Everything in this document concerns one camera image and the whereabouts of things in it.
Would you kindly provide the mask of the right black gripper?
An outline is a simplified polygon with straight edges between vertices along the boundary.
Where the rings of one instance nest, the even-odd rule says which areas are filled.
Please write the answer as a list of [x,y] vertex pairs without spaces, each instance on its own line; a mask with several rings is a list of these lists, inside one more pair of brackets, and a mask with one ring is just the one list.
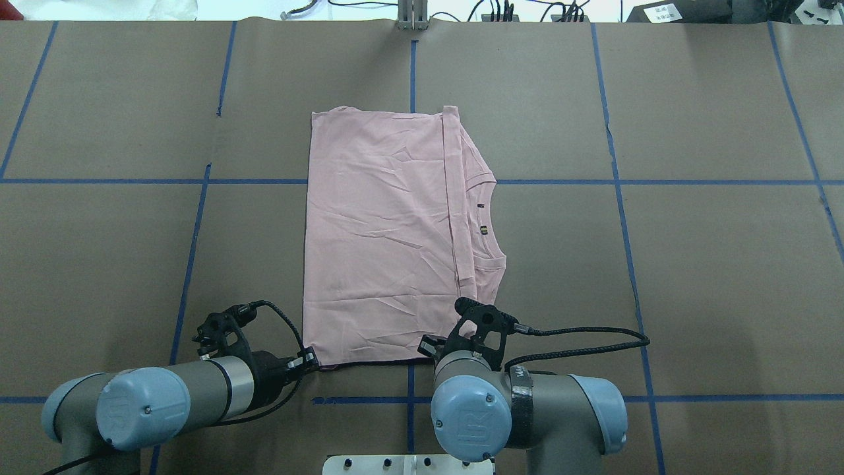
[[418,352],[440,361],[457,351],[477,354],[493,371],[502,370],[506,340],[522,326],[518,320],[494,305],[460,297],[454,303],[458,322],[448,336],[422,336]]

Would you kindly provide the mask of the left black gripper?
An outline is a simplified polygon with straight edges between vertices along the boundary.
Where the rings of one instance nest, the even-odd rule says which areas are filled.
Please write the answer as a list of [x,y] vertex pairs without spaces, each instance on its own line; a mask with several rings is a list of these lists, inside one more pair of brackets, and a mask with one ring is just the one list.
[[265,350],[251,349],[243,328],[256,319],[259,307],[233,305],[209,313],[193,336],[199,357],[210,360],[226,377],[227,413],[248,413],[266,406],[275,411],[289,400],[282,391],[293,385],[294,373],[320,369],[314,350],[301,350],[294,358],[279,358]]

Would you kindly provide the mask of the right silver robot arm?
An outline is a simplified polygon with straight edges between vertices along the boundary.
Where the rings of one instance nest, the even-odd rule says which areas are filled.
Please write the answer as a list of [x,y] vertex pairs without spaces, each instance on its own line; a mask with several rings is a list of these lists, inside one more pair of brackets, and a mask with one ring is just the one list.
[[[458,298],[454,309],[459,319],[451,332],[426,334],[418,347],[435,362],[430,415],[440,447],[470,464],[504,449],[523,450],[528,474],[603,474],[603,457],[621,452],[627,442],[629,415],[620,390],[602,378],[531,372],[526,363],[642,348],[648,337],[617,327],[540,330],[467,297]],[[575,333],[632,340],[504,361],[512,334]]]

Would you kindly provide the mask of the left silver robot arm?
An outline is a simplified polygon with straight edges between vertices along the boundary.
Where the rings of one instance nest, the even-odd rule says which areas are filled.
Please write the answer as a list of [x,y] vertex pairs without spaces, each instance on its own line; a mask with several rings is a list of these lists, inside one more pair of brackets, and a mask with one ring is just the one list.
[[[295,355],[251,349],[243,330],[262,307],[292,331]],[[61,446],[51,474],[138,474],[145,448],[271,415],[320,366],[291,319],[266,300],[209,313],[193,342],[196,361],[91,373],[52,391],[40,415],[46,436]]]

